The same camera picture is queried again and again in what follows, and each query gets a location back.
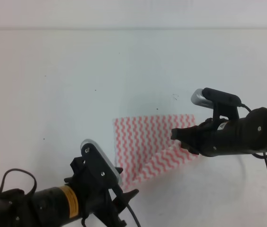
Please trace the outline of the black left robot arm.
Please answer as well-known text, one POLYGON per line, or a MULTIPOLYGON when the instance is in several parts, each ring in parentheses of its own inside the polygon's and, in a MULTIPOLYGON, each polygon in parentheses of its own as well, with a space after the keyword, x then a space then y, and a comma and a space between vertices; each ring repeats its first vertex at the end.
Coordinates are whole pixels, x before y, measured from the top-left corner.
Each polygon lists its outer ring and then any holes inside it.
POLYGON ((71 163, 72 177, 65 185, 30 192, 22 189, 3 191, 0 186, 0 227, 62 227, 76 220, 85 226, 85 220, 94 214, 107 227, 125 227, 119 214, 129 209, 129 201, 138 194, 134 189, 123 192, 116 183, 105 183, 104 176, 95 178, 83 157, 71 163))

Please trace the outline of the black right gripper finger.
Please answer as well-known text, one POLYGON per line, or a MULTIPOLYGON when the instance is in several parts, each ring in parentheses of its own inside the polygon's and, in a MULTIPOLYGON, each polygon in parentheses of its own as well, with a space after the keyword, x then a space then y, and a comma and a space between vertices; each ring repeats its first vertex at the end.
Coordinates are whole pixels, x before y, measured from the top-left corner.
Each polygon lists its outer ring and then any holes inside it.
POLYGON ((199 126, 188 128, 174 128, 171 130, 171 139, 178 140, 184 143, 196 142, 198 138, 199 126))
POLYGON ((194 140, 181 141, 180 147, 186 149, 189 153, 193 155, 199 155, 199 145, 194 140))

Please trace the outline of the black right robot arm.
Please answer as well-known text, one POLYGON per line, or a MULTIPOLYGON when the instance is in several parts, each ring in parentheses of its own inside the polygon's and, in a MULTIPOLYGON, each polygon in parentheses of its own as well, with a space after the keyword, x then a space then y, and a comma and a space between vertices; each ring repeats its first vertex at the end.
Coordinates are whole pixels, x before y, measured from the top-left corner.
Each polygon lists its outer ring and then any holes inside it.
POLYGON ((236 120, 212 118, 189 128, 174 128, 171 139, 192 154, 206 157, 267 152, 267 108, 236 120))

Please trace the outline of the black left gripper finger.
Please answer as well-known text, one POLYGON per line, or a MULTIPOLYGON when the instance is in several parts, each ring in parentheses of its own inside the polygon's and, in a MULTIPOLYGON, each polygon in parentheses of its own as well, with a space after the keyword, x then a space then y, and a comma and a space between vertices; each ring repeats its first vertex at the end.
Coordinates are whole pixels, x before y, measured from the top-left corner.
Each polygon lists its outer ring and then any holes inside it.
POLYGON ((118 179, 118 185, 119 186, 122 186, 123 184, 123 180, 122 180, 122 176, 121 176, 121 173, 123 172, 123 168, 122 167, 116 167, 115 166, 115 169, 117 171, 117 179, 118 179))
POLYGON ((133 189, 129 192, 123 192, 121 188, 112 189, 116 197, 112 200, 112 212, 121 213, 127 206, 131 199, 133 199, 138 193, 138 189, 133 189))

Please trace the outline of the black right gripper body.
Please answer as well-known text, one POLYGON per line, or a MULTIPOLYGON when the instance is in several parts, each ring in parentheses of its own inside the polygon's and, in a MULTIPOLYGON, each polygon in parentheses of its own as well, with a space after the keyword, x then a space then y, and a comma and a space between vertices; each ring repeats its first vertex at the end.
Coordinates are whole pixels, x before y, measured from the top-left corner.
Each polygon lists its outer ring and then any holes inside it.
POLYGON ((233 122, 226 119, 207 119, 198 126, 196 142, 199 145, 199 155, 216 157, 233 154, 233 122))

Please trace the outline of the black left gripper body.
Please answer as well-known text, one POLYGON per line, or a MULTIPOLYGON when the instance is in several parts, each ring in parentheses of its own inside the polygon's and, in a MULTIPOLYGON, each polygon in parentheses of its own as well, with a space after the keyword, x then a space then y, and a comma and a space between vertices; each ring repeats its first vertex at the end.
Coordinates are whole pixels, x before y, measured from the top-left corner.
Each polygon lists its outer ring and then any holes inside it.
POLYGON ((101 186, 91 175, 84 158, 74 158, 71 168, 73 176, 65 178, 64 181, 77 196, 82 226, 86 226, 85 220, 92 213, 106 227, 125 227, 127 223, 120 219, 120 213, 112 212, 112 198, 109 189, 101 186))

